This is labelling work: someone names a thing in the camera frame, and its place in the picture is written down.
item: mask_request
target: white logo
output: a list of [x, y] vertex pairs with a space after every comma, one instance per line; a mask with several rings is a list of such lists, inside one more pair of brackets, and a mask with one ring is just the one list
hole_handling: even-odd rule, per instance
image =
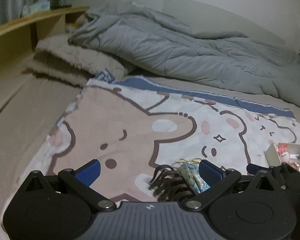
[[151, 210], [151, 209], [154, 209], [154, 208], [155, 208], [155, 206], [154, 206], [154, 205], [152, 205], [152, 204], [150, 204], [149, 206], [146, 206], [146, 208], [147, 208], [147, 209], [149, 209], [149, 210]]

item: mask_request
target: cartoon ear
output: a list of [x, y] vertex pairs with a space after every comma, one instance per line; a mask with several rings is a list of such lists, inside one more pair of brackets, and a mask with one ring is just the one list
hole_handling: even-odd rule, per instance
[[187, 114], [154, 114], [151, 116], [154, 140], [176, 142], [188, 138], [197, 129], [193, 117]]

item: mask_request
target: metal screw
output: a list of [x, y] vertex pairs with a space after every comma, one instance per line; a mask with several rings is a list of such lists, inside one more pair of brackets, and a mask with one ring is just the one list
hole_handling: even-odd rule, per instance
[[69, 172], [72, 172], [73, 171], [73, 169], [64, 169], [64, 171], [69, 171]]
[[114, 203], [111, 200], [101, 200], [98, 202], [98, 206], [100, 208], [109, 209], [114, 205]]
[[198, 209], [202, 206], [202, 204], [199, 201], [190, 200], [186, 203], [186, 206], [191, 209]]

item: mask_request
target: blanket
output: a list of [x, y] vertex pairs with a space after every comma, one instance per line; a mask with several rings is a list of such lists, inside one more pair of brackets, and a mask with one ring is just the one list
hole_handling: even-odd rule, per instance
[[273, 142], [300, 143], [294, 118], [258, 114], [186, 94], [139, 90], [90, 80], [52, 129], [33, 162], [48, 175], [97, 159], [90, 187], [119, 203], [155, 201], [155, 167], [179, 158], [207, 159], [246, 174], [267, 166]]
[[222, 89], [267, 94], [300, 106], [300, 58], [242, 33], [194, 33], [173, 17], [132, 4], [86, 12], [69, 41], [153, 73]]

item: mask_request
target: wrinkled fabric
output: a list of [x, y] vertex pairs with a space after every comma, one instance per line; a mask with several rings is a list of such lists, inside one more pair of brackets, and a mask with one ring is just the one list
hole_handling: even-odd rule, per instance
[[159, 75], [300, 106], [300, 58], [285, 46], [238, 32], [194, 33], [173, 17], [132, 4], [108, 4], [86, 16], [90, 22], [74, 31], [70, 42]]

